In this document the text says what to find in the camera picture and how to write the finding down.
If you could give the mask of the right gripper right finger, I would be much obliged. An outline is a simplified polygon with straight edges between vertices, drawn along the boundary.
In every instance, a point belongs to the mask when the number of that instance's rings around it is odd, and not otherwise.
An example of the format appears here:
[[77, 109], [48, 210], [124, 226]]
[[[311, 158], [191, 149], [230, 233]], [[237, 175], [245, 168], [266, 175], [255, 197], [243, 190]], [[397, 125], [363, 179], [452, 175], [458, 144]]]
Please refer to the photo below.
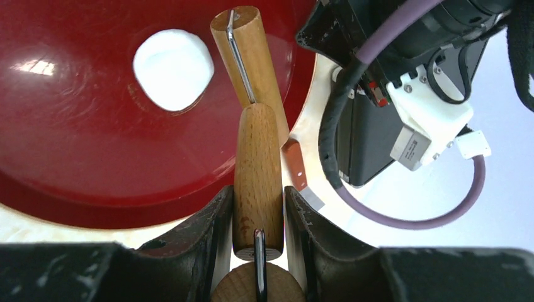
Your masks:
[[376, 248], [284, 190], [288, 268], [307, 301], [532, 301], [521, 249]]

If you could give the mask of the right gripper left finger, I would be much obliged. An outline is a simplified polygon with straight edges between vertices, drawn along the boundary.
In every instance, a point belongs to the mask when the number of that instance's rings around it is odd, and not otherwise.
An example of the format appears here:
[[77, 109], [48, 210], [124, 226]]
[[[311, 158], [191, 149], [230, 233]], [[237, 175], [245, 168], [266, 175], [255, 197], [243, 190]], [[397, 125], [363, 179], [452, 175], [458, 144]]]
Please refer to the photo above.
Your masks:
[[116, 242], [1, 245], [2, 301], [209, 301], [228, 273], [233, 188], [138, 249]]

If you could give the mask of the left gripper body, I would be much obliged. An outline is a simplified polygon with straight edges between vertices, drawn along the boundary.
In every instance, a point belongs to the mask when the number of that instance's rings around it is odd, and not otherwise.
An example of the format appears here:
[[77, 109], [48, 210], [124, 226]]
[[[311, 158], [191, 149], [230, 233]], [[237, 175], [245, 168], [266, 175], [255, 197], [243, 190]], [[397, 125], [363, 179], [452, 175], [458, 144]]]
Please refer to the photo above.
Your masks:
[[[319, 1], [296, 41], [347, 68], [329, 104], [346, 103], [356, 85], [365, 92], [374, 81], [399, 87], [401, 75], [413, 76], [417, 66], [442, 101], [462, 104], [472, 91], [467, 52], [502, 28], [497, 17], [508, 10], [508, 1]], [[458, 97], [437, 80], [450, 49], [458, 50]]]

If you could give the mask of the wooden double-ended roller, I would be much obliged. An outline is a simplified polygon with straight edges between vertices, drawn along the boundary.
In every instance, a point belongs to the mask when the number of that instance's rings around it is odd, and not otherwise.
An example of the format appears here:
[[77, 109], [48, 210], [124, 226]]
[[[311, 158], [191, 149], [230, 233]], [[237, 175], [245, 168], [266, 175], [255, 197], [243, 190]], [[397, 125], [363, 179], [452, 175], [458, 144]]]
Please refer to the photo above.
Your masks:
[[280, 149], [289, 129], [261, 13], [250, 5], [228, 9], [210, 29], [242, 104], [232, 215], [232, 247], [242, 264], [212, 300], [303, 301], [296, 279], [273, 263], [285, 243]]

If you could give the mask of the round red tray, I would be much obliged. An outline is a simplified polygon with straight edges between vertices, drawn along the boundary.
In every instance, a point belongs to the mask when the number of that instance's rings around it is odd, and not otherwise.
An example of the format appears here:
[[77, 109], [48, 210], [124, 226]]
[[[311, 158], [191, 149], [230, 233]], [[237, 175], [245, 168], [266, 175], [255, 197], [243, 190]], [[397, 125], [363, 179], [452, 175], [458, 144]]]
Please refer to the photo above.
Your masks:
[[[232, 183], [241, 104], [210, 30], [242, 1], [2, 1], [1, 203], [88, 228], [188, 216]], [[184, 111], [142, 90], [153, 34], [197, 35], [215, 73]]]

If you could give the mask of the white dough ball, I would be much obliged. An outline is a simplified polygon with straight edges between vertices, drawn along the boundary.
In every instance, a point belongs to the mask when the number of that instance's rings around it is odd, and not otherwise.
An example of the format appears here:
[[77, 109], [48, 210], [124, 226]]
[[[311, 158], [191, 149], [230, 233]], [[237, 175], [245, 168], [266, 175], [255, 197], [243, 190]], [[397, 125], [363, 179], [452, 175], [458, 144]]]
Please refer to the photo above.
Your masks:
[[132, 67], [147, 97], [170, 112], [193, 106], [214, 75], [213, 60], [204, 41], [179, 29], [159, 31], [142, 42]]

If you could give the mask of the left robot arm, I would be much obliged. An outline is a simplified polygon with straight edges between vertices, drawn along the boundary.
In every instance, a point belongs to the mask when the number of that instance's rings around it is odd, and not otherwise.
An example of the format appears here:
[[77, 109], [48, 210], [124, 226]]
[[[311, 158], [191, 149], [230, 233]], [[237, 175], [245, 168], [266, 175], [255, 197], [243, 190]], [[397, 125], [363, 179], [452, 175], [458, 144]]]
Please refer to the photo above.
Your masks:
[[296, 34], [299, 46], [347, 66], [362, 50], [370, 61], [361, 80], [392, 82], [419, 65], [460, 49], [460, 77], [470, 87], [467, 49], [501, 30], [507, 32], [508, 57], [516, 93], [533, 109], [532, 1], [318, 1]]

